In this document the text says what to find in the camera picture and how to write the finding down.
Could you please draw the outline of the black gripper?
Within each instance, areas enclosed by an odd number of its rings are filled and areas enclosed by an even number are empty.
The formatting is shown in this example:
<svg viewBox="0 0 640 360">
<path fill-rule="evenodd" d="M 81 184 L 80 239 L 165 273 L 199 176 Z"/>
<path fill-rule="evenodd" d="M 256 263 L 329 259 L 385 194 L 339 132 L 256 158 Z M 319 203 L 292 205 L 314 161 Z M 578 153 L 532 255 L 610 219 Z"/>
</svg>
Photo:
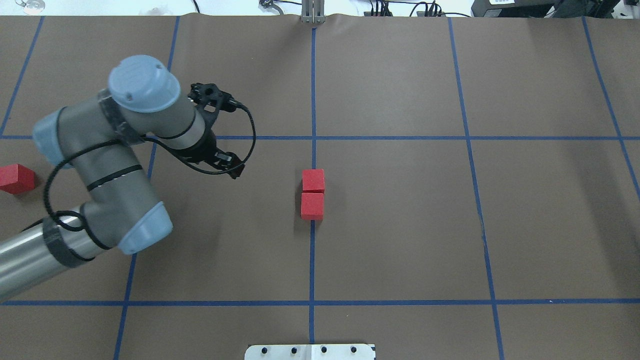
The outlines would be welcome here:
<svg viewBox="0 0 640 360">
<path fill-rule="evenodd" d="M 195 123 L 202 123 L 199 140 L 187 150 L 187 161 L 192 164 L 206 163 L 233 180 L 239 178 L 245 169 L 245 162 L 233 152 L 224 152 L 217 148 L 217 138 L 200 112 L 195 112 Z"/>
</svg>

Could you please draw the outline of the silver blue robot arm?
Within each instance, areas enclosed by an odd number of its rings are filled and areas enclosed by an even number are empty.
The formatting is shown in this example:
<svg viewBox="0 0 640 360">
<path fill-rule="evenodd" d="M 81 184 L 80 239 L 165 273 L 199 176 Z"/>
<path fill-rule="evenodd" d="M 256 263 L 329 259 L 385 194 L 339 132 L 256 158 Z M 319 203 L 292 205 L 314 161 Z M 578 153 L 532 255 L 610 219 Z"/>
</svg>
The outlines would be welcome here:
<svg viewBox="0 0 640 360">
<path fill-rule="evenodd" d="M 201 174 L 242 174 L 247 158 L 217 146 L 220 112 L 249 108 L 213 83 L 178 79 L 151 55 L 132 55 L 110 71 L 96 96 L 42 118 L 32 131 L 54 166 L 42 202 L 46 215 L 1 243 L 6 301 L 117 248 L 134 255 L 173 230 L 164 203 L 133 151 L 151 142 Z"/>
</svg>

